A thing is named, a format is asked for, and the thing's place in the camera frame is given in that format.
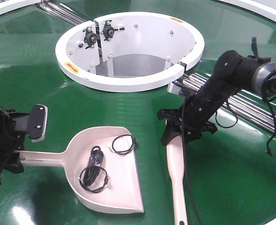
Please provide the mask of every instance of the white dustpan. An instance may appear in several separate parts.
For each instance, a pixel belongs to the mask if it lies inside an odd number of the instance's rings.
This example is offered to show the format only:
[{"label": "white dustpan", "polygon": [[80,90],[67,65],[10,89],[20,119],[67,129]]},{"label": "white dustpan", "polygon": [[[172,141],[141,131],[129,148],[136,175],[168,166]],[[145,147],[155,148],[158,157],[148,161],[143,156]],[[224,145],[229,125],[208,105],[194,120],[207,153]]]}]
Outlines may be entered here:
[{"label": "white dustpan", "polygon": [[[123,134],[130,132],[124,127],[91,127],[75,135],[64,152],[18,152],[23,165],[63,167],[76,197],[89,209],[115,214],[144,212],[134,151],[120,156],[110,149],[113,140]],[[123,137],[118,141],[120,144],[129,148],[131,138]],[[102,192],[94,194],[81,187],[79,176],[96,145],[104,153],[102,167],[108,173],[109,182]]]}]

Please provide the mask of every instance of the black wire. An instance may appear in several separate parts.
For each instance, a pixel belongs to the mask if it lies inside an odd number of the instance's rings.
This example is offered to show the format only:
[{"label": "black wire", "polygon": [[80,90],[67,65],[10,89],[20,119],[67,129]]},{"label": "black wire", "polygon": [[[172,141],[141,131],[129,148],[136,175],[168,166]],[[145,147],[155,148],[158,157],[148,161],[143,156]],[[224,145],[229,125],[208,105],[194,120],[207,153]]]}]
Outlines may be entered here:
[{"label": "black wire", "polygon": [[272,134],[272,136],[269,138],[269,140],[267,141],[266,143],[266,146],[267,146],[267,154],[269,154],[270,156],[273,156],[273,152],[272,152],[272,149],[270,147],[270,142],[273,140],[273,138],[275,138],[276,136],[276,116],[275,116],[275,112],[272,108],[272,105],[271,105],[271,101],[275,100],[276,99],[276,96],[273,97],[272,99],[268,99],[267,97],[267,89],[268,89],[268,86],[272,83],[276,81],[276,78],[275,79],[270,79],[270,80],[266,80],[264,82],[264,84],[262,85],[262,88],[261,88],[261,93],[262,93],[262,100],[264,102],[267,103],[268,107],[269,107],[269,110],[271,112],[271,115],[272,115],[272,119],[273,119],[273,124],[274,124],[274,132]]},{"label": "black wire", "polygon": [[[116,140],[118,140],[118,138],[121,138],[121,137],[124,137],[124,136],[130,136],[131,139],[132,139],[132,144],[131,144],[131,146],[129,147],[129,149],[127,149],[127,150],[117,151],[117,150],[114,148],[114,143],[115,143]],[[128,153],[130,153],[130,152],[134,149],[135,145],[136,145],[136,139],[135,139],[133,136],[131,136],[130,134],[124,134],[124,135],[120,135],[120,136],[118,136],[118,137],[116,137],[116,138],[114,139],[114,141],[112,142],[112,150],[113,150],[115,153],[117,153],[118,155],[124,156],[124,155],[127,155]]]},{"label": "black wire", "polygon": [[238,115],[237,115],[237,114],[233,111],[233,109],[230,107],[230,104],[229,104],[228,100],[226,100],[226,109],[227,109],[228,111],[230,111],[230,112],[232,113],[232,115],[236,118],[236,122],[235,122],[233,125],[230,125],[230,126],[228,126],[228,127],[221,125],[221,124],[218,122],[218,119],[217,119],[217,115],[218,115],[218,112],[217,112],[217,111],[216,111],[216,113],[215,113],[215,121],[216,121],[216,124],[218,124],[220,127],[225,128],[225,129],[228,129],[228,128],[232,128],[233,126],[235,126],[235,125],[237,124],[239,118],[238,118]]},{"label": "black wire", "polygon": [[[104,184],[103,184],[103,186],[101,186],[101,187],[99,187],[99,188],[96,188],[96,189],[94,189],[94,190],[91,190],[91,189],[88,188],[86,185],[84,185],[84,183],[82,182],[82,174],[83,174],[83,172],[85,172],[86,170],[88,170],[89,168],[92,168],[92,167],[97,167],[97,168],[103,170],[104,173],[105,173],[105,178],[104,178]],[[98,165],[89,165],[89,166],[87,166],[86,168],[84,168],[84,169],[82,170],[81,174],[80,174],[80,184],[81,184],[81,187],[82,187],[83,189],[85,189],[86,191],[92,192],[92,193],[94,193],[94,194],[101,192],[101,191],[104,189],[104,187],[108,184],[108,181],[109,181],[109,178],[108,178],[108,173],[107,173],[107,171],[106,171],[103,167],[98,166]]]},{"label": "black wire", "polygon": [[188,193],[190,195],[190,199],[191,199],[191,203],[195,212],[195,215],[198,219],[198,222],[200,225],[204,225],[204,223],[202,222],[200,213],[198,211],[198,208],[196,206],[195,203],[195,199],[194,199],[194,195],[192,193],[192,188],[191,188],[191,184],[190,184],[190,180],[189,180],[189,173],[188,173],[188,167],[186,165],[186,151],[185,151],[185,132],[184,132],[184,108],[186,106],[186,98],[185,101],[183,103],[183,107],[182,107],[182,111],[181,111],[181,140],[182,140],[182,145],[183,145],[183,152],[184,152],[184,168],[185,168],[185,175],[186,175],[186,185],[187,185],[187,189],[188,189]]}]

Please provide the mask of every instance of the green surface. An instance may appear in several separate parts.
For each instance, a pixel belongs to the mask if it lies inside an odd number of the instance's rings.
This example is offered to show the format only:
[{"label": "green surface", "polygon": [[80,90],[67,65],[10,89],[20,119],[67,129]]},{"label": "green surface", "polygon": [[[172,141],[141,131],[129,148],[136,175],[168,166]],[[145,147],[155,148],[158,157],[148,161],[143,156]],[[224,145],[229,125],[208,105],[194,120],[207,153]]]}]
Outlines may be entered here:
[{"label": "green surface", "polygon": [[[229,49],[251,53],[252,36],[259,54],[276,61],[276,24],[240,8],[209,0],[62,1],[93,19],[124,11],[172,15],[203,34],[205,51],[196,72],[211,73]],[[166,150],[160,144],[164,122],[160,108],[178,108],[183,99],[166,87],[140,93],[108,93],[84,87],[61,72],[54,48],[72,26],[35,7],[0,16],[0,105],[27,112],[37,103],[49,108],[46,138],[26,140],[27,150],[63,151],[79,131],[94,126],[123,126],[137,138],[137,166],[145,213],[109,215],[81,205],[62,168],[26,167],[21,174],[2,173],[0,225],[170,225],[172,189]],[[231,123],[224,111],[220,121]],[[265,153],[270,134],[240,120],[231,129],[186,146],[193,194],[206,225],[260,225],[276,217],[276,139],[274,157]],[[188,221],[197,225],[186,194]]]}]

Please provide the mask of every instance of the orange sticker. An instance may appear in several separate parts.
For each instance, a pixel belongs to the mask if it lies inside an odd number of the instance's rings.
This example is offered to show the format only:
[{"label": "orange sticker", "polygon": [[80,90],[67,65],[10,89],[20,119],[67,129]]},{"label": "orange sticker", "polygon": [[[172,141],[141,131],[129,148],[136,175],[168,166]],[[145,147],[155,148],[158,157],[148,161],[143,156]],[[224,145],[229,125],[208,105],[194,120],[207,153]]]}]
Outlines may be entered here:
[{"label": "orange sticker", "polygon": [[79,73],[80,70],[75,65],[73,65],[71,62],[66,62],[65,65],[75,74]]},{"label": "orange sticker", "polygon": [[181,23],[183,23],[183,22],[184,22],[183,20],[180,20],[180,19],[175,18],[175,17],[171,17],[170,19],[175,20],[175,21],[177,21],[177,22],[181,22]]}]

